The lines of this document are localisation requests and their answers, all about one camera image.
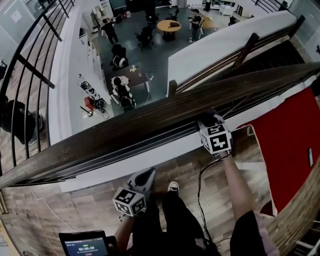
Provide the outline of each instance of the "red fabric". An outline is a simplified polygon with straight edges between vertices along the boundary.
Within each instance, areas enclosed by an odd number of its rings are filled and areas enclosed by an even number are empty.
[[[250,121],[266,164],[277,212],[301,188],[320,154],[320,110],[310,88]],[[309,166],[308,148],[313,166]]]

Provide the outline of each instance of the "wood-look floor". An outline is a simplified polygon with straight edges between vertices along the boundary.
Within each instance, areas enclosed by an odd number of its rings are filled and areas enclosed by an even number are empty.
[[[237,161],[259,162],[262,156],[254,136],[246,136],[245,130],[233,133],[233,154]],[[212,160],[205,149],[197,149],[156,167],[154,190],[166,191],[170,181],[180,185],[180,197],[202,225],[197,203],[198,175],[201,168]],[[242,175],[255,195],[260,209],[271,198],[267,173],[242,170]],[[119,225],[118,212],[112,198],[119,186],[128,180],[122,177],[94,187],[75,192],[62,193],[59,184],[34,186],[37,197],[45,198],[54,212],[78,231],[103,229],[106,235],[113,235]],[[29,187],[12,187],[3,190],[10,213],[27,214],[4,220],[13,242],[22,253],[32,255],[64,255],[59,232],[72,232],[67,224],[57,218],[44,200],[36,200],[33,207]],[[230,240],[235,225],[227,178],[221,163],[208,168],[202,175],[200,202],[204,210],[207,226],[223,256],[230,255]],[[265,218],[271,239],[278,246],[280,254],[286,255],[310,228],[320,202],[320,160],[309,178],[288,206],[277,216]],[[160,206],[160,220],[163,229],[166,222]]]
[[[60,10],[60,8],[58,7],[55,10],[55,12],[52,14],[52,16],[50,18],[51,21],[54,19],[54,17],[56,16],[56,14],[59,10]],[[62,15],[63,15],[63,12],[61,11],[60,14],[57,16],[57,19],[53,23],[54,27],[56,27],[58,25],[58,21]],[[61,31],[65,19],[66,19],[66,16],[63,15],[63,18],[57,28],[58,32]],[[53,41],[50,45],[50,41],[53,36],[53,32],[52,32],[52,30],[49,30],[49,33],[47,35],[48,29],[49,29],[49,27],[46,25],[43,29],[43,33],[40,34],[38,40],[36,41],[34,48],[30,54],[30,57],[28,59],[28,61],[32,65],[35,65],[38,53],[40,51],[39,58],[38,58],[38,61],[36,64],[36,68],[38,69],[38,71],[41,72],[42,68],[43,68],[43,64],[45,62],[46,54],[48,52],[48,56],[47,56],[47,60],[46,60],[46,63],[44,66],[45,68],[44,68],[44,72],[43,72],[44,76],[47,78],[49,77],[49,74],[50,74],[51,63],[52,63],[55,49],[56,49],[56,45],[58,42],[57,37],[54,36]],[[44,38],[46,37],[46,35],[47,35],[47,38],[42,46],[42,42],[43,42]],[[22,52],[22,56],[25,59],[28,56],[30,47],[31,47],[31,45],[24,52]],[[19,61],[17,61],[15,68],[14,68],[14,71],[12,73],[7,91],[6,91],[6,96],[8,97],[9,100],[14,100],[14,98],[16,96],[16,92],[17,92],[19,81],[20,81],[20,77],[22,75],[23,67],[24,66]],[[32,72],[29,71],[28,69],[25,69],[23,77],[22,77],[20,89],[19,89],[19,94],[18,94],[18,101],[20,101],[24,104],[26,104],[26,102],[27,102],[27,95],[28,95],[28,91],[29,91],[31,76],[32,76]],[[28,107],[28,110],[30,112],[35,112],[37,109],[39,87],[40,87],[40,80],[36,76],[33,76],[32,85],[31,85],[31,89],[30,89],[29,107]],[[45,117],[46,117],[46,107],[47,107],[47,95],[48,95],[47,93],[48,93],[48,86],[45,83],[42,83],[41,91],[40,91],[39,113],[44,117],[44,119],[43,119],[44,125],[46,124]],[[44,130],[40,133],[41,150],[46,149],[48,147],[47,135],[46,135],[45,129],[46,128],[44,128]],[[16,163],[18,165],[19,163],[23,162],[26,159],[25,146],[22,145],[16,137],[14,140],[14,144],[15,144]],[[7,171],[9,171],[10,169],[13,168],[11,148],[12,148],[11,133],[6,132],[1,129],[1,131],[0,131],[0,152],[1,152],[1,167],[2,167],[3,173],[6,173]],[[30,157],[33,156],[34,154],[38,153],[36,143],[33,145],[29,145],[29,152],[30,152]]]

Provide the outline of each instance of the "digital display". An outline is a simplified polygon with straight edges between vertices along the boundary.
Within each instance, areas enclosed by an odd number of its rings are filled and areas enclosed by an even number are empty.
[[[107,256],[107,248],[102,237],[78,241],[65,241],[70,256]]]

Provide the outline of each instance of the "gray floor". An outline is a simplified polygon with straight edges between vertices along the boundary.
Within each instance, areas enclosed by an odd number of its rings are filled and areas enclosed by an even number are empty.
[[[161,21],[167,18],[169,13],[173,14],[175,10],[175,8],[158,8],[156,9],[156,13],[159,14],[159,20]],[[146,13],[144,11],[132,13],[130,18],[124,19],[119,24],[115,24],[114,28],[119,43],[126,48],[126,57],[129,60],[129,64],[133,65],[137,62],[141,62],[142,68],[147,75],[149,77],[154,76],[153,80],[149,82],[149,96],[147,89],[143,84],[131,88],[130,92],[135,98],[138,107],[143,106],[146,101],[149,104],[165,97],[168,83],[168,58],[189,45],[191,31],[189,30],[187,17],[191,14],[192,12],[188,8],[180,9],[178,22],[181,23],[181,29],[175,34],[174,41],[164,41],[162,38],[163,33],[155,28],[153,30],[154,45],[152,45],[152,49],[144,49],[142,52],[138,46],[138,40],[135,33],[140,34],[142,28],[147,25]],[[213,29],[205,29],[204,36],[213,32]],[[103,38],[101,35],[95,40],[97,50],[102,57],[104,73],[107,76],[112,72],[112,67],[110,66],[112,45],[107,38]],[[113,100],[112,109],[115,116],[123,112],[122,108],[115,104]]]

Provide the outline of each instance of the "round table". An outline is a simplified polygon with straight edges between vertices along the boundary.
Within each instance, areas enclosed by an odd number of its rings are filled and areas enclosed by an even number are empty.
[[[180,26],[170,27],[171,22],[177,23]],[[159,30],[163,31],[163,40],[166,40],[166,41],[175,40],[176,39],[175,32],[181,29],[181,24],[179,22],[175,20],[170,20],[170,19],[161,20],[160,22],[158,22],[156,26]]]

